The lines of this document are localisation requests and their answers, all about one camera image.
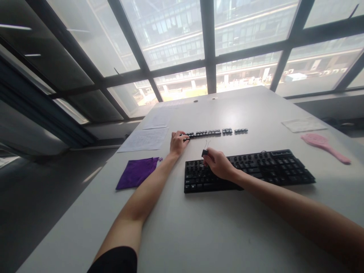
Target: white table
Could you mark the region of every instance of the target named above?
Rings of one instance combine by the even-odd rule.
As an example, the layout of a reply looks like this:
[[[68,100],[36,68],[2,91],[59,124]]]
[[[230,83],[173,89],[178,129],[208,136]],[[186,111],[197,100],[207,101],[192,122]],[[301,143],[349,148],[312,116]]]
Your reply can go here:
[[[131,159],[165,157],[172,131],[248,128],[246,135],[210,137],[225,155],[291,149],[316,184],[289,189],[364,226],[364,147],[329,127],[318,133],[352,160],[343,165],[307,145],[281,121],[311,116],[257,86],[182,101],[161,150],[116,153],[38,245],[18,272],[86,272],[111,224],[134,192],[115,191]],[[141,124],[150,119],[152,109]],[[145,223],[138,272],[343,272],[330,255],[246,191],[185,195],[184,163],[201,158],[205,138],[190,141]]]

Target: purple drawstring bag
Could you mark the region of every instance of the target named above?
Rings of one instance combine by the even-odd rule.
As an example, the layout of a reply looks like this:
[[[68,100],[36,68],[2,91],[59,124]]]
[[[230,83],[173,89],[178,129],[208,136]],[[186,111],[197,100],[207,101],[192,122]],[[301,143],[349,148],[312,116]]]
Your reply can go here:
[[[160,157],[129,160],[116,189],[122,190],[140,186],[140,184],[155,170],[157,162],[162,160],[163,158]]]

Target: black sleeve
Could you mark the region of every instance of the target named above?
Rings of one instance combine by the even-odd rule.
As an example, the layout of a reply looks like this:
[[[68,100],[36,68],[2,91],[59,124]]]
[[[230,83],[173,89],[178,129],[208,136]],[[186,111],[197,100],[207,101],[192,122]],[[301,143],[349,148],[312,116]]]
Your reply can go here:
[[[134,249],[128,246],[119,246],[102,254],[91,265],[87,273],[136,273],[137,261],[138,258]]]

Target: window pane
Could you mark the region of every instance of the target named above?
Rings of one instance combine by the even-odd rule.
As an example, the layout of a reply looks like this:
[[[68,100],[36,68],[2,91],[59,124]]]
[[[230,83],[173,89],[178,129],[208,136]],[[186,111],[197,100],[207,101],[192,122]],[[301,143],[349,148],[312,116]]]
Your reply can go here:
[[[163,101],[207,95],[206,69],[204,67],[154,80]]]
[[[69,99],[96,122],[122,119],[119,112],[100,90],[70,96]]]
[[[281,51],[216,65],[217,93],[262,85],[270,87]]]
[[[107,0],[47,0],[105,77],[139,69]]]
[[[216,56],[285,40],[298,0],[214,0]]]
[[[145,116],[158,102],[148,80],[108,88],[129,117]]]
[[[305,28],[314,27],[349,18],[359,4],[353,16],[364,14],[363,0],[315,0]]]
[[[0,1],[0,26],[0,36],[59,89],[93,84],[25,1]]]
[[[75,119],[79,124],[88,123],[88,120],[82,116],[75,108],[73,108],[68,102],[64,99],[55,99],[53,100],[56,104],[59,105],[67,114],[69,114],[73,119]]]
[[[349,84],[348,88],[364,86],[364,69]]]
[[[5,47],[0,44],[0,55],[2,55],[8,62],[10,62],[21,74],[23,74],[28,80],[34,83],[40,90],[47,95],[54,94],[55,91],[46,84],[41,78],[33,73],[28,67],[26,67],[21,61],[19,61],[13,54],[11,54]]]
[[[150,70],[204,59],[199,0],[121,0]]]
[[[277,93],[283,97],[334,89],[364,47],[364,34],[292,49]]]

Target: pink hairbrush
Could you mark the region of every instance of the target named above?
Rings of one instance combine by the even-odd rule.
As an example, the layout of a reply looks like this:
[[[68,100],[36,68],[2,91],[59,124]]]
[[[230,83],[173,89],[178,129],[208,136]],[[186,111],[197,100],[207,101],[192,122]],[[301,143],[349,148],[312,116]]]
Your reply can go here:
[[[347,157],[340,154],[338,151],[336,151],[334,148],[330,146],[328,143],[329,140],[327,138],[324,138],[323,136],[317,135],[317,134],[306,134],[301,136],[301,138],[307,143],[312,146],[321,148],[329,153],[331,153],[334,157],[336,157],[340,162],[344,164],[350,164],[351,160]]]

